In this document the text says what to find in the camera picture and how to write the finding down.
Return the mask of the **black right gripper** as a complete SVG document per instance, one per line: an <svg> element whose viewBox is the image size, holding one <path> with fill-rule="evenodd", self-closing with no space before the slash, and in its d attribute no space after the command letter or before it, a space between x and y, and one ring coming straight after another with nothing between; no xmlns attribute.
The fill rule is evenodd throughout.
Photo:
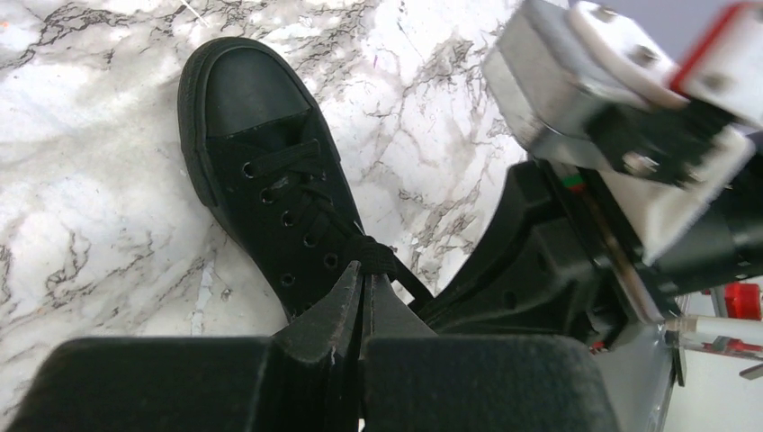
<svg viewBox="0 0 763 432"><path fill-rule="evenodd" d="M520 163L475 249L418 316L440 334L600 334L603 291L616 325L602 344L617 349L683 314L683 297L642 252L601 175Z"/></svg>

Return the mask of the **black canvas sneaker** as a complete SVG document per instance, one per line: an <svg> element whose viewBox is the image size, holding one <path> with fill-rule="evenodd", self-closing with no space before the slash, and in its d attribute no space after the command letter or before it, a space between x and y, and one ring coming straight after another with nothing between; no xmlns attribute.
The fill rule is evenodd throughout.
<svg viewBox="0 0 763 432"><path fill-rule="evenodd" d="M252 258L288 320L320 301L349 264L329 271L322 259L341 251L332 231L316 248L302 226L285 228L283 211L299 193L263 205L269 179L247 179L242 165L309 140L321 148L329 194L339 213L362 227L337 146L317 101L295 70L261 42L225 37L199 47L178 88L181 149L193 187L220 226Z"/></svg>

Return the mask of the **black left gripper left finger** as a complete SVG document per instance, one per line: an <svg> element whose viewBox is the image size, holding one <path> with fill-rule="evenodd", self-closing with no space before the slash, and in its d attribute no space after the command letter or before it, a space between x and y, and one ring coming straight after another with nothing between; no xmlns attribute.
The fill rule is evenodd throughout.
<svg viewBox="0 0 763 432"><path fill-rule="evenodd" d="M356 431L363 276L352 262L331 291L275 336L285 354L282 431Z"/></svg>

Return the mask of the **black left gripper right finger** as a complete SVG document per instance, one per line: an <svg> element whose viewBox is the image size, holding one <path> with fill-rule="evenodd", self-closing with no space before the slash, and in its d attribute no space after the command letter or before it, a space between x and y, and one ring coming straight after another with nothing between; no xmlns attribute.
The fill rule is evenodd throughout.
<svg viewBox="0 0 763 432"><path fill-rule="evenodd" d="M394 292L385 274L365 274L363 294L361 358L369 345L381 338L434 337L425 324Z"/></svg>

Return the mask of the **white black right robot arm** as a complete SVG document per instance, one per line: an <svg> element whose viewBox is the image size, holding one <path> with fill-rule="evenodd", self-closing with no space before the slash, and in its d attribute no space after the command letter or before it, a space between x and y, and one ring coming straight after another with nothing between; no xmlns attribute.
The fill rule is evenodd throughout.
<svg viewBox="0 0 763 432"><path fill-rule="evenodd" d="M755 157L655 262L590 170L528 161L453 280L419 317L441 334L546 334L592 347L679 314L678 297L762 273L762 171Z"/></svg>

